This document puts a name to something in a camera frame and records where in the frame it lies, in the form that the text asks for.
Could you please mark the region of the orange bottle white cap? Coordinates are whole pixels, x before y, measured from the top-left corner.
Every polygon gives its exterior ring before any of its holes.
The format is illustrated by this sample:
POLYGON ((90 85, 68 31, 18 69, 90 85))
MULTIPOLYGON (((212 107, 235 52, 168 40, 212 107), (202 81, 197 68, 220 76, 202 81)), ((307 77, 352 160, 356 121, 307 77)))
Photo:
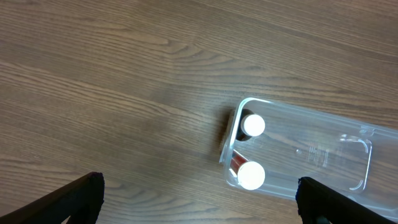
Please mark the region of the orange bottle white cap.
POLYGON ((251 161, 234 150, 229 165, 235 185, 245 190, 257 190, 264 184, 266 172, 258 162, 251 161))

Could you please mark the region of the black bottle white cap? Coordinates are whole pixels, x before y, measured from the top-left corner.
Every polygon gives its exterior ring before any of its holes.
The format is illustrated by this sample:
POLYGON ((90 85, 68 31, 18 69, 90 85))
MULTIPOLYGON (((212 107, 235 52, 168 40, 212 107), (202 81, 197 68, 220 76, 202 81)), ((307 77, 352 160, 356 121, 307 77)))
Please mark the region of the black bottle white cap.
POLYGON ((265 130, 264 119, 249 109, 243 109, 236 134, 236 140, 247 141, 252 137, 260 136, 265 130))

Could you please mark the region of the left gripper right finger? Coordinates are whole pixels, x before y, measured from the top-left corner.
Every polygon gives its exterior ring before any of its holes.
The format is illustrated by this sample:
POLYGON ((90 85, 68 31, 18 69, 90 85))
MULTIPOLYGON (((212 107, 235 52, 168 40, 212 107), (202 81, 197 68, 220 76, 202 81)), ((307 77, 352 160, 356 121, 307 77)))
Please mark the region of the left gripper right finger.
POLYGON ((303 224, 394 224, 311 177, 298 180, 295 200, 303 224))

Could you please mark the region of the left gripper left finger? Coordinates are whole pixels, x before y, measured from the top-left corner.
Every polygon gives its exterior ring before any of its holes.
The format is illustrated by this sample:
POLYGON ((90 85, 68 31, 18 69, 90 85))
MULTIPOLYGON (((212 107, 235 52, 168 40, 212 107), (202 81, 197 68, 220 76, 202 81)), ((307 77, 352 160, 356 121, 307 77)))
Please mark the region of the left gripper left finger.
POLYGON ((95 224, 104 203, 104 177, 90 172, 1 217, 1 223, 95 224))

